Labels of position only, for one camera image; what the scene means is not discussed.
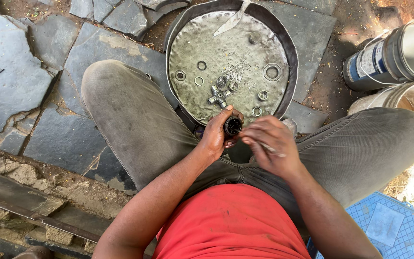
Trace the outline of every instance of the stone paving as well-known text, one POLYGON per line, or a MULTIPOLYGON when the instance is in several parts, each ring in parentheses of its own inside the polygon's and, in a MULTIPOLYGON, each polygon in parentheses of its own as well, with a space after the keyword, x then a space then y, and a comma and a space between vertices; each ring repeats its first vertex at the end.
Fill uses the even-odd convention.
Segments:
MULTIPOLYGON (((301 102, 333 30, 336 19, 330 15, 336 1, 294 1, 301 7, 254 1, 270 9, 293 38, 300 62, 294 99, 301 102)), ((176 109, 177 100, 167 83, 165 55, 129 38, 141 39, 164 14, 189 3, 72 0, 69 12, 84 18, 82 23, 52 15, 34 24, 27 18, 0 15, 0 149, 133 194, 134 183, 81 102, 82 75, 96 61, 120 60, 151 74, 176 109)), ((326 114, 315 112, 307 118, 311 111, 293 103, 289 114, 301 120, 305 130, 312 131, 321 126, 326 114)))

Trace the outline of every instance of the gray jeans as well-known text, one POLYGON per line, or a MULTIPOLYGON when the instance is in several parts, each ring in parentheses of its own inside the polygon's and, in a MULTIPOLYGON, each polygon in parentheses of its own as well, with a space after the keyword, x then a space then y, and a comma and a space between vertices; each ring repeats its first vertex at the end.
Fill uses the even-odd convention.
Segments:
MULTIPOLYGON (((116 60, 96 62, 84 73, 81 92, 98 129, 138 190, 198 144, 159 87, 138 69, 116 60)), ((314 179, 348 207, 414 162, 414 112, 364 110, 320 128, 297 147, 314 179)), ((304 226, 288 185, 257 163, 220 158, 196 179, 184 200, 224 183, 246 183, 263 190, 282 205, 296 226, 304 226)))

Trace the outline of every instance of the metal rod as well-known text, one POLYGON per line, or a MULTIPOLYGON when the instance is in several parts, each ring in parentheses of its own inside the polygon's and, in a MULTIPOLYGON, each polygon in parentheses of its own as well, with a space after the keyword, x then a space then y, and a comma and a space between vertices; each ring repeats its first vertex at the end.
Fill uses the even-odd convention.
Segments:
POLYGON ((89 241, 92 241, 94 243, 98 243, 98 240, 100 239, 99 235, 96 235, 96 234, 91 233, 89 231, 82 230, 82 229, 77 228, 75 226, 72 226, 70 224, 63 223, 63 222, 58 221, 56 219, 41 215, 41 214, 33 212, 31 210, 27 210, 27 209, 19 207, 17 205, 7 203, 1 198, 0 198, 0 208, 3 209, 3 210, 6 210, 6 211, 12 212, 14 214, 17 214, 19 216, 37 221, 41 224, 48 225, 48 226, 56 228, 58 230, 68 232, 72 235, 82 237, 82 238, 84 238, 86 240, 89 240, 89 241))

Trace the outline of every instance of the man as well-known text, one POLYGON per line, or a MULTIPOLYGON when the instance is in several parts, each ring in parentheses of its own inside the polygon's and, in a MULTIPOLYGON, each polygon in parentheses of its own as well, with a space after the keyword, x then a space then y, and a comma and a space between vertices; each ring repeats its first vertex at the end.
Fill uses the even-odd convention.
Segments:
POLYGON ((97 244, 93 258, 310 258, 309 232, 326 259, 381 258, 344 208, 414 162, 414 112, 373 108, 330 123, 295 143, 275 117, 239 134, 257 163, 220 157, 237 139, 223 123, 243 115, 230 105, 201 141, 143 72, 119 61, 92 64, 83 101, 140 191, 97 244), (265 143, 276 150, 263 149, 265 143))

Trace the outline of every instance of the blue crate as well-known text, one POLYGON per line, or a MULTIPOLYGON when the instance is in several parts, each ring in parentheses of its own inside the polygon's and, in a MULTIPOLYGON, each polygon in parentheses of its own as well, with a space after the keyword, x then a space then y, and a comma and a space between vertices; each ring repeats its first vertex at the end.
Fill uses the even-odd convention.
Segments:
MULTIPOLYGON (((410 203, 374 192, 346 209, 383 258, 414 259, 414 209, 410 203)), ((307 245, 313 259, 323 259, 311 239, 307 245)))

